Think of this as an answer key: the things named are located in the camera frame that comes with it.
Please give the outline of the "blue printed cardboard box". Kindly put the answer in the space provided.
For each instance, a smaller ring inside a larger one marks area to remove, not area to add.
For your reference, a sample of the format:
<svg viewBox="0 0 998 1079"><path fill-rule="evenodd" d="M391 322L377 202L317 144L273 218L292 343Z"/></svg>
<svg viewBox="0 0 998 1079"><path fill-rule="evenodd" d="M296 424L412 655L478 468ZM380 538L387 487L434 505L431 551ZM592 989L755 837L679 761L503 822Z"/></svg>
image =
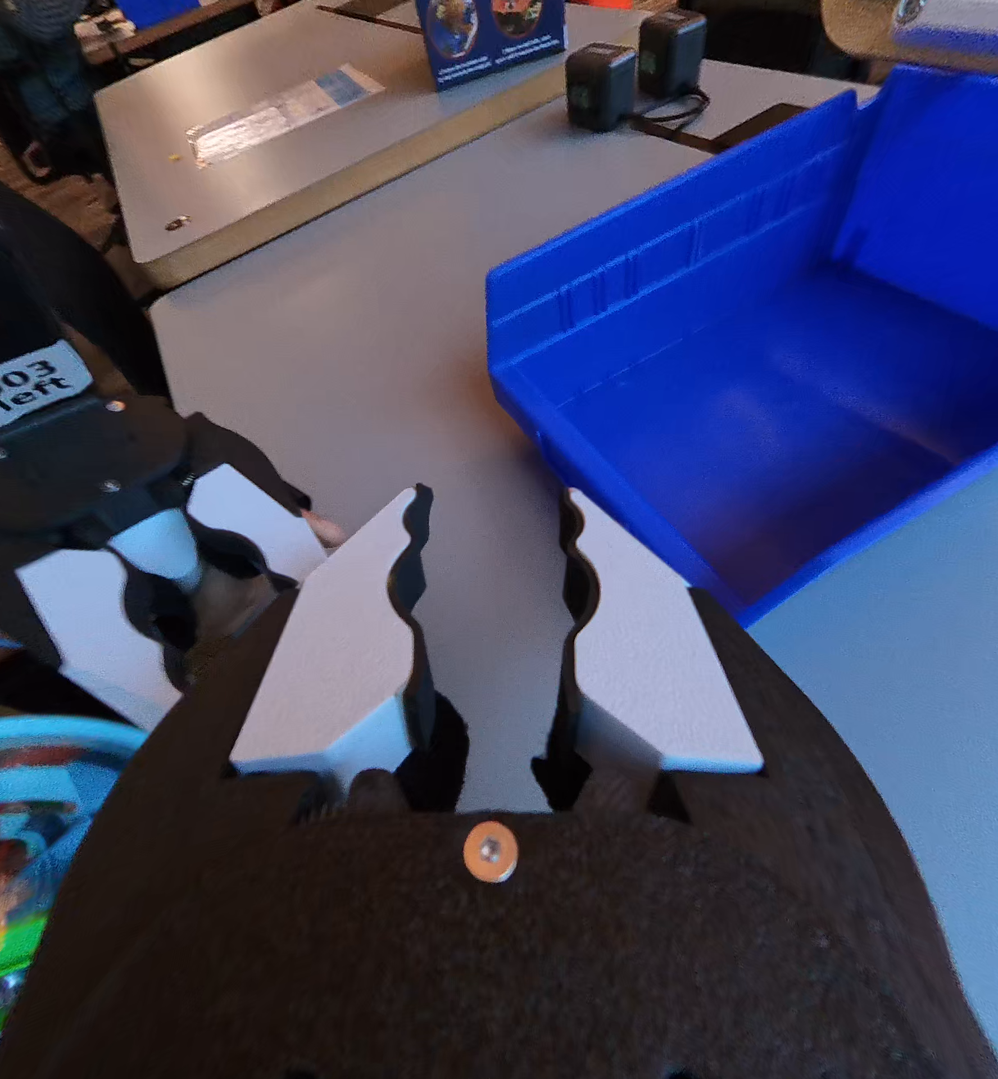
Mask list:
<svg viewBox="0 0 998 1079"><path fill-rule="evenodd" d="M439 92L568 47L564 1L416 1Z"/></svg>

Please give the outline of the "black power adapter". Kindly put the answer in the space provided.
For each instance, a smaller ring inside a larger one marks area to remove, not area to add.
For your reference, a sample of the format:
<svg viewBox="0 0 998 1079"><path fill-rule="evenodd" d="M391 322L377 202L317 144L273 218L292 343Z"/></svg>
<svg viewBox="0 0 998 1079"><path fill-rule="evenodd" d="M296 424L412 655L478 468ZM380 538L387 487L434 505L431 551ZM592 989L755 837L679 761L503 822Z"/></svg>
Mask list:
<svg viewBox="0 0 998 1079"><path fill-rule="evenodd" d="M634 47L591 43L565 62L568 121L574 128L609 133L633 113Z"/></svg>
<svg viewBox="0 0 998 1079"><path fill-rule="evenodd" d="M706 38L705 15L685 8L655 13L641 21L637 64L641 94L665 101L695 92Z"/></svg>

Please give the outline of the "grey table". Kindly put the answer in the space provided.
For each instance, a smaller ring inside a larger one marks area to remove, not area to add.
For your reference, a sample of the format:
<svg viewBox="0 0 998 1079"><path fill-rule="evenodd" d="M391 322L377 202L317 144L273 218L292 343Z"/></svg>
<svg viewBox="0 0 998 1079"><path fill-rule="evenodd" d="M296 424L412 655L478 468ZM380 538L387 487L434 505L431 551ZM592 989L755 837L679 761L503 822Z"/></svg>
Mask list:
<svg viewBox="0 0 998 1079"><path fill-rule="evenodd" d="M439 92L408 21L301 2L102 88L97 115L136 265L203 276L564 94L560 53ZM384 93L204 169L186 132L350 65Z"/></svg>

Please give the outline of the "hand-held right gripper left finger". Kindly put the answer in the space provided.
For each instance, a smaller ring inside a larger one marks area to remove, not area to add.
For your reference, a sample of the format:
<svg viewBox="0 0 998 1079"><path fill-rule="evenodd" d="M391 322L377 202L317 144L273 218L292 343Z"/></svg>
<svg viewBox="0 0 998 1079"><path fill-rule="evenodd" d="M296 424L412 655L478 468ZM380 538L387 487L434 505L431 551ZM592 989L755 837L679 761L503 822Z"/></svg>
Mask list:
<svg viewBox="0 0 998 1079"><path fill-rule="evenodd" d="M436 689L415 607L430 487L405 489L312 573L230 762L242 775L394 773L425 749Z"/></svg>

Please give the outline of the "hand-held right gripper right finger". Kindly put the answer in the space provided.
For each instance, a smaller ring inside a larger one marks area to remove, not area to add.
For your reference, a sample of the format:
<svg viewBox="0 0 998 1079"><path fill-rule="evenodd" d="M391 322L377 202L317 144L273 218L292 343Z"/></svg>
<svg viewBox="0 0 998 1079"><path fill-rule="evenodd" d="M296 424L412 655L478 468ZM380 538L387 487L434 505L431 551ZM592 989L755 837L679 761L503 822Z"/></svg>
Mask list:
<svg viewBox="0 0 998 1079"><path fill-rule="evenodd" d="M571 626L534 779L553 811L613 774L670 811L666 774L756 775L764 759L681 574L579 489L560 498Z"/></svg>

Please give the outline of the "blue plastic bin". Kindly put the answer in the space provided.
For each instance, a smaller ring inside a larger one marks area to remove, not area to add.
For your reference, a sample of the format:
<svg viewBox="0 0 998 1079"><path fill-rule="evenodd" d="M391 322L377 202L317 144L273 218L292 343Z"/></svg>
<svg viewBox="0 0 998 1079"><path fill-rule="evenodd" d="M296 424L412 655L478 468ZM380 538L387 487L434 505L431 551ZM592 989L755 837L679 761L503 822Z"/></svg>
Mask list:
<svg viewBox="0 0 998 1079"><path fill-rule="evenodd" d="M998 462L998 78L898 67L502 263L501 406L741 624Z"/></svg>

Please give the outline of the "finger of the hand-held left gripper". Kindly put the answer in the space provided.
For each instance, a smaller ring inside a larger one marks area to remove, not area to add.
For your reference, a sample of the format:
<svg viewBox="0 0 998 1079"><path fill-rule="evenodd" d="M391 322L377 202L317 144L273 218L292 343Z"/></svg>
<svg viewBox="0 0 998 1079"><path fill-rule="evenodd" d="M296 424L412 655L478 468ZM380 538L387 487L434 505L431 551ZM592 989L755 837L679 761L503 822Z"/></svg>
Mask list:
<svg viewBox="0 0 998 1079"><path fill-rule="evenodd" d="M229 464L194 480L187 522L208 562L236 578L262 577L276 590L301 586L329 557L302 514Z"/></svg>
<svg viewBox="0 0 998 1079"><path fill-rule="evenodd" d="M199 555L58 549L16 569L60 673L142 730L181 699L197 643Z"/></svg>

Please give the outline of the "clear plastic maze ball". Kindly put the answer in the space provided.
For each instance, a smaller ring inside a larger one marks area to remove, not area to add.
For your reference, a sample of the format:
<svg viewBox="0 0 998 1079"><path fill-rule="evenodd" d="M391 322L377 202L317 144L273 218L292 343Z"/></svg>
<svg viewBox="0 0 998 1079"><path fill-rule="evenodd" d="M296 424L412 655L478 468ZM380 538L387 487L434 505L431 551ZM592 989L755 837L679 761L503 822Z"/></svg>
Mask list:
<svg viewBox="0 0 998 1079"><path fill-rule="evenodd" d="M0 718L0 1033L76 851L146 737L110 720Z"/></svg>

